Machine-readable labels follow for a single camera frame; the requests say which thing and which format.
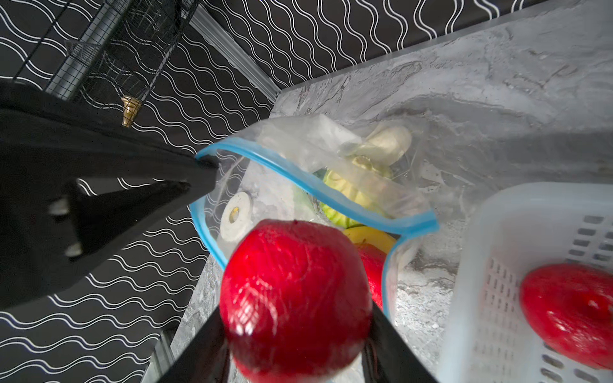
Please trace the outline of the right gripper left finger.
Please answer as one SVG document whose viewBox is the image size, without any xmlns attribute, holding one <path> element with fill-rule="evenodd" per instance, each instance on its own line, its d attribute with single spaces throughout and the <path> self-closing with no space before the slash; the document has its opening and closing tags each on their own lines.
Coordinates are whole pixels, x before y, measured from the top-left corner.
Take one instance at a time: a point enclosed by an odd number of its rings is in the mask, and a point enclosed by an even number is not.
<svg viewBox="0 0 613 383">
<path fill-rule="evenodd" d="M 228 382 L 229 370 L 230 351 L 217 307 L 158 382 Z"/>
</svg>

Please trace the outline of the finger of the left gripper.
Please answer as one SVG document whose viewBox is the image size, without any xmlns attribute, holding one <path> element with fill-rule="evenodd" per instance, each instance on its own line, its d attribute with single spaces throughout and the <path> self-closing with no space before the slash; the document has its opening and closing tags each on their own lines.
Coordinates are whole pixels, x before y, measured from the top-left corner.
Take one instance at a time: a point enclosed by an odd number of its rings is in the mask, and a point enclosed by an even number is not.
<svg viewBox="0 0 613 383">
<path fill-rule="evenodd" d="M 148 139 L 92 109 L 30 86 L 1 84 L 1 176 L 60 184 L 76 178 L 155 178 L 196 191 L 217 165 Z"/>
<path fill-rule="evenodd" d="M 59 190 L 1 187 L 1 307 L 72 287 L 131 239 L 191 204 L 214 182 L 163 181 L 87 196 L 75 183 Z"/>
</svg>

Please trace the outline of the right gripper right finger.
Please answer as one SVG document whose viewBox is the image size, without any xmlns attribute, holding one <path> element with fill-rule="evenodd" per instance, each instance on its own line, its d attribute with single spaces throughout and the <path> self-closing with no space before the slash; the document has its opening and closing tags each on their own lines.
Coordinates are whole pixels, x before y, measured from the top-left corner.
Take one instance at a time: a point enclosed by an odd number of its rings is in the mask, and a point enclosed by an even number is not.
<svg viewBox="0 0 613 383">
<path fill-rule="evenodd" d="M 365 382 L 372 383 L 437 382 L 375 303 L 362 350 L 362 372 Z"/>
</svg>

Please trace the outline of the red toy fruit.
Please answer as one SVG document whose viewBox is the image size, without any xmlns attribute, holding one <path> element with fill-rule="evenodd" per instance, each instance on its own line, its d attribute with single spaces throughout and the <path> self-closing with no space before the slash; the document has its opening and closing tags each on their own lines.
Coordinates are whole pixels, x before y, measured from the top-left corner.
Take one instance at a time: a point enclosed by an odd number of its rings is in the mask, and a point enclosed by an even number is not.
<svg viewBox="0 0 613 383">
<path fill-rule="evenodd" d="M 386 260 L 386 253 L 371 244 L 356 244 L 362 264 L 367 273 L 371 296 L 376 305 L 383 309 L 382 301 L 382 273 Z"/>
<path fill-rule="evenodd" d="M 339 230 L 263 220 L 223 273 L 220 315 L 252 382 L 323 382 L 359 356 L 373 317 L 367 274 Z"/>
</svg>

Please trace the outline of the green toy cabbage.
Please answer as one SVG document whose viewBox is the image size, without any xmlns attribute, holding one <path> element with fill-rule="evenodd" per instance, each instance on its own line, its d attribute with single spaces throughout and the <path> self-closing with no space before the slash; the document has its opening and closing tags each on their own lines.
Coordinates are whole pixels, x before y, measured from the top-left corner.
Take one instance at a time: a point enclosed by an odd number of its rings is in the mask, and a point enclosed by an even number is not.
<svg viewBox="0 0 613 383">
<path fill-rule="evenodd" d="M 349 157 L 353 165 L 356 165 L 364 170 L 371 171 L 376 173 L 379 176 L 382 176 L 386 179 L 392 178 L 392 170 L 389 166 L 379 164 L 373 162 L 366 156 L 351 156 Z M 352 185 L 351 182 L 342 178 L 338 173 L 327 170 L 322 179 L 323 183 L 330 188 L 333 188 L 335 191 L 339 191 L 343 196 L 349 199 L 351 202 L 354 202 L 361 207 L 365 208 L 368 211 L 375 212 L 379 215 L 388 217 L 386 212 L 384 212 L 378 205 L 370 199 L 363 192 L 359 191 L 356 186 Z M 333 224 L 342 227 L 343 229 L 355 228 L 359 226 L 363 226 L 363 223 L 359 223 L 356 220 L 353 220 L 346 215 L 336 211 L 332 207 L 320 202 L 319 206 L 321 207 L 324 215 L 332 222 Z"/>
</svg>

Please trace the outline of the clear blue-zip bag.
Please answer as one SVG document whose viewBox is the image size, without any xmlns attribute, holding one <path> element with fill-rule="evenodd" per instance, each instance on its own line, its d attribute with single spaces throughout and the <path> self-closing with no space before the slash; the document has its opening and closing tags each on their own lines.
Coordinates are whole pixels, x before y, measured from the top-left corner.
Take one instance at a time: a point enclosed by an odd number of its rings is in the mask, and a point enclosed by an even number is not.
<svg viewBox="0 0 613 383">
<path fill-rule="evenodd" d="M 353 165 L 352 150 L 380 126 L 404 126 L 413 134 L 408 152 L 389 165 L 386 179 Z M 197 158 L 215 160 L 219 168 L 215 186 L 190 205 L 193 224 L 215 261 L 226 267 L 239 240 L 220 236 L 223 210 L 238 192 L 252 198 L 252 228 L 262 220 L 301 220 L 338 230 L 324 215 L 322 202 L 363 226 L 384 231 L 397 239 L 382 273 L 383 311 L 396 311 L 399 271 L 416 255 L 421 238 L 434 233 L 439 223 L 429 201 L 418 188 L 428 124 L 411 116 L 386 116 L 343 126 L 322 114 L 270 118 L 199 151 Z M 332 170 L 370 197 L 388 217 L 351 202 L 323 183 Z"/>
</svg>

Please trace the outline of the small red toy apple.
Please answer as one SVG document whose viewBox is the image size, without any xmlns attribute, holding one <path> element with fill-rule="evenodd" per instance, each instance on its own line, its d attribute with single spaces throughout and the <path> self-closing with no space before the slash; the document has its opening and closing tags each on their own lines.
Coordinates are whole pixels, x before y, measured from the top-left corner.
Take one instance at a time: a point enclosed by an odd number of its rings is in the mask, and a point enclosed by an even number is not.
<svg viewBox="0 0 613 383">
<path fill-rule="evenodd" d="M 523 278 L 520 308 L 554 351 L 596 370 L 612 369 L 612 274 L 579 263 L 536 268 Z"/>
</svg>

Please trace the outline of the white toy radish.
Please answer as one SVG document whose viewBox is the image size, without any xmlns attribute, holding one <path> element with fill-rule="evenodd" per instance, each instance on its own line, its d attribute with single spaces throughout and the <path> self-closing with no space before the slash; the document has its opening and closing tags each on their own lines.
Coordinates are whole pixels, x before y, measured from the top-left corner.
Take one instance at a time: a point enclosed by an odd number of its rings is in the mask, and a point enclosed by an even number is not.
<svg viewBox="0 0 613 383">
<path fill-rule="evenodd" d="M 354 156 L 365 156 L 377 164 L 389 166 L 398 162 L 410 149 L 413 134 L 404 126 L 378 126 L 367 139 L 352 150 Z"/>
</svg>

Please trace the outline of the red toy fruit front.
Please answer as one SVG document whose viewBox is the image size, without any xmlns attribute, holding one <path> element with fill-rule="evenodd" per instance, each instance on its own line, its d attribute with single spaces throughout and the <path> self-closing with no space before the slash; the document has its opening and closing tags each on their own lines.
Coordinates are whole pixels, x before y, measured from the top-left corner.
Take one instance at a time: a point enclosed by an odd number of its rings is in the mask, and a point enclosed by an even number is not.
<svg viewBox="0 0 613 383">
<path fill-rule="evenodd" d="M 356 244 L 362 264 L 367 273 L 371 296 L 376 305 L 383 309 L 382 301 L 382 273 L 386 260 L 386 253 L 371 244 Z"/>
</svg>

